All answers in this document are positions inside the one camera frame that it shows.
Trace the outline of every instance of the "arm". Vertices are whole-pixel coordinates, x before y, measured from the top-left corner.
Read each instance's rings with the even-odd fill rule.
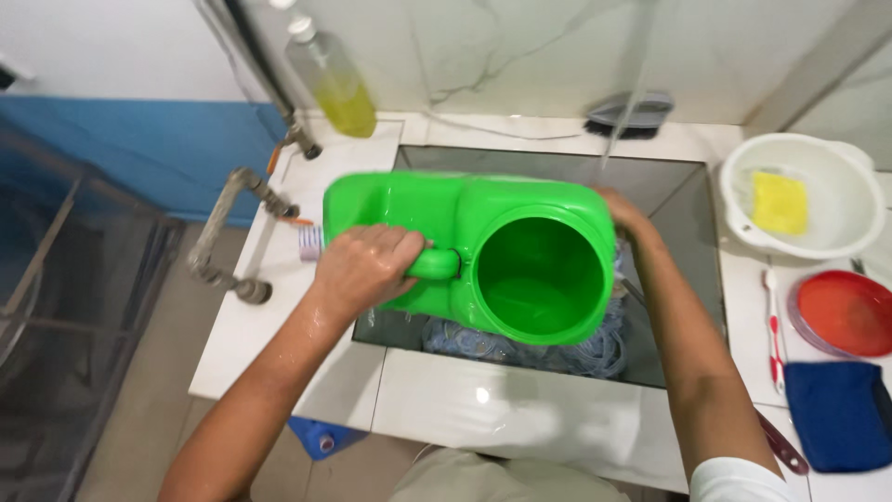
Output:
[[[632,241],[688,481],[718,456],[749,460],[782,478],[728,348],[657,229],[614,190],[598,192]]]
[[[180,450],[158,500],[247,495],[319,365],[362,311],[415,284],[403,273],[424,246],[420,233],[386,225],[354,227],[335,238],[307,294]]]

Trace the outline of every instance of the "white marble wall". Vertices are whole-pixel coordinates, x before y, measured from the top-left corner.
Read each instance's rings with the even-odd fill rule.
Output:
[[[853,2],[299,0],[299,6],[343,39],[381,110],[580,116],[630,89],[647,52],[648,87],[668,90],[678,102],[672,120],[741,123]],[[263,0],[251,4],[270,50],[281,54],[287,16]]]
[[[791,131],[856,145],[873,158],[877,170],[892,172],[892,42],[799,119]]]

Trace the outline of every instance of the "green plastic watering can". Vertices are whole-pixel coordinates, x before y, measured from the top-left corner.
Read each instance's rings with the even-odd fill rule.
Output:
[[[607,204],[589,188],[452,172],[352,174],[328,188],[326,244],[375,223],[434,242],[407,270],[418,284],[383,308],[535,345],[579,343],[603,320],[615,232]]]

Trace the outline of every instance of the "sink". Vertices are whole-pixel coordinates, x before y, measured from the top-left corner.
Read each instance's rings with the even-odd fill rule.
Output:
[[[705,165],[612,157],[602,171],[599,162],[599,157],[590,155],[401,146],[393,169],[516,174],[616,188],[650,217],[681,273],[724,333],[718,246]],[[636,299],[640,293],[634,294],[641,287],[628,247],[623,251],[621,271],[632,293],[623,299],[622,338],[628,364],[615,379],[663,388],[663,371],[647,310]],[[428,319],[426,315],[373,309],[359,317],[353,339],[420,351],[421,333]]]

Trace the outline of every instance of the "metal rack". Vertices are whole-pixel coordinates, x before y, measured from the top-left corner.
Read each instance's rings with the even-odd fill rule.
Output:
[[[0,121],[1,499],[74,498],[183,229]]]

